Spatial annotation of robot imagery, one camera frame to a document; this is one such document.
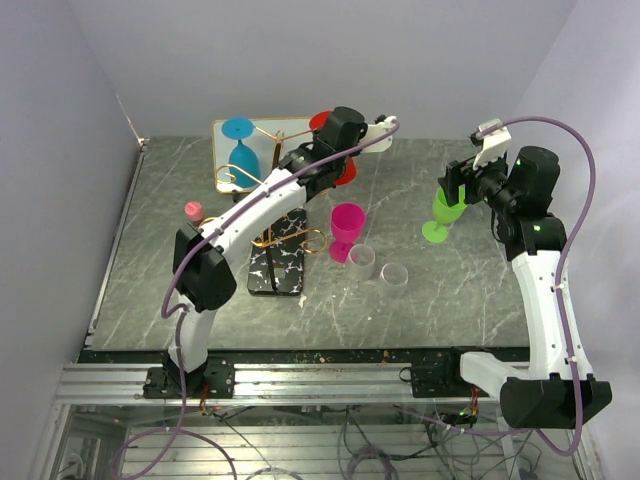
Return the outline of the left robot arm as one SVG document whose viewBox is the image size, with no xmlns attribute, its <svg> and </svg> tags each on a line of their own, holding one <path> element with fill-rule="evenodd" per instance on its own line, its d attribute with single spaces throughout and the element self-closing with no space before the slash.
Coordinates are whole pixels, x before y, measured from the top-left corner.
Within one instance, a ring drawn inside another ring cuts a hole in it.
<svg viewBox="0 0 640 480">
<path fill-rule="evenodd" d="M 177 231 L 160 315 L 178 322 L 162 366 L 147 373 L 145 398 L 192 397 L 214 386 L 207 342 L 217 311 L 237 289 L 234 257 L 280 217 L 334 187 L 347 157 L 364 148 L 367 130 L 360 112 L 334 108 L 311 141 L 287 152 L 252 193 L 203 229 Z"/>
</svg>

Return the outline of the pink plastic wine glass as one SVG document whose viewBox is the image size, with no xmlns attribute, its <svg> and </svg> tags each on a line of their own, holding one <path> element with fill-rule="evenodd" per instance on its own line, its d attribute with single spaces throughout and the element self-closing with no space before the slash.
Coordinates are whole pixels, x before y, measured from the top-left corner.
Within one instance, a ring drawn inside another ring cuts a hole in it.
<svg viewBox="0 0 640 480">
<path fill-rule="evenodd" d="M 330 227 L 333 241 L 329 246 L 332 260 L 344 263 L 362 233 L 366 223 L 364 209 L 355 203 L 342 203 L 331 212 Z"/>
</svg>

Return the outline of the blue plastic wine glass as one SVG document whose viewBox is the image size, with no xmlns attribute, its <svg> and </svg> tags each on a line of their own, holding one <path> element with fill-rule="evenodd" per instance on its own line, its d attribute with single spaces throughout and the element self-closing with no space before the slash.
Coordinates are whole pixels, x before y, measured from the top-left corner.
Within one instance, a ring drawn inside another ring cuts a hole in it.
<svg viewBox="0 0 640 480">
<path fill-rule="evenodd" d="M 233 184 L 242 190 L 256 187 L 261 179 L 260 162 L 255 151 L 244 143 L 254 132 L 253 123 L 245 117 L 233 117 L 223 123 L 221 131 L 236 142 L 228 160 Z"/>
</svg>

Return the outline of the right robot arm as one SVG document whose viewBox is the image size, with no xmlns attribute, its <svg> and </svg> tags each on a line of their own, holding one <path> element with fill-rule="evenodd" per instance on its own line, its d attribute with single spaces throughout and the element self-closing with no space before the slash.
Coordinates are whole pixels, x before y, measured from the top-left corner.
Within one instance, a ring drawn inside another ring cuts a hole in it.
<svg viewBox="0 0 640 480">
<path fill-rule="evenodd" d="M 612 400 L 609 382 L 595 378 L 580 344 L 562 255 L 567 234 L 549 211 L 560 176 L 558 156 L 525 146 L 509 166 L 504 156 L 485 166 L 453 161 L 439 178 L 437 199 L 448 209 L 485 203 L 523 298 L 529 365 L 512 366 L 494 354 L 456 348 L 432 365 L 403 368 L 401 381 L 423 398 L 444 388 L 459 396 L 473 386 L 498 400 L 514 429 L 575 429 Z"/>
</svg>

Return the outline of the green plastic wine glass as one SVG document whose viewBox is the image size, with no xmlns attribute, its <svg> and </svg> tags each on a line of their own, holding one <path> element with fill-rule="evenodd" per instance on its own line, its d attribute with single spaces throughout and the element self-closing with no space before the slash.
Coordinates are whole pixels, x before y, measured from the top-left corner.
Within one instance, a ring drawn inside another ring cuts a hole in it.
<svg viewBox="0 0 640 480">
<path fill-rule="evenodd" d="M 439 187 L 432 204 L 433 219 L 425 222 L 421 229 L 423 237 L 431 243 L 443 243 L 448 237 L 447 226 L 457 221 L 466 207 L 462 189 L 459 190 L 459 202 L 449 206 L 444 190 Z"/>
</svg>

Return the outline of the red plastic wine glass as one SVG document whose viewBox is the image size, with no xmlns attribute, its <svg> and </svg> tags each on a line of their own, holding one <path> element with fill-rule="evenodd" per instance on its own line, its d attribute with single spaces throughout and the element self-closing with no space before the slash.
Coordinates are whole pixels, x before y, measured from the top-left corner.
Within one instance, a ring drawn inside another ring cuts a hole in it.
<svg viewBox="0 0 640 480">
<path fill-rule="evenodd" d="M 327 118 L 329 117 L 329 115 L 332 113 L 331 110 L 325 110 L 322 112 L 319 112 L 317 114 L 315 114 L 310 120 L 309 120 L 309 128 L 311 130 L 319 130 L 321 129 Z M 338 178 L 336 180 L 336 184 L 338 186 L 342 186 L 342 185 L 346 185 L 350 182 L 352 182 L 356 175 L 358 173 L 355 161 L 353 157 L 349 157 L 346 163 L 346 169 L 343 173 L 343 175 Z"/>
</svg>

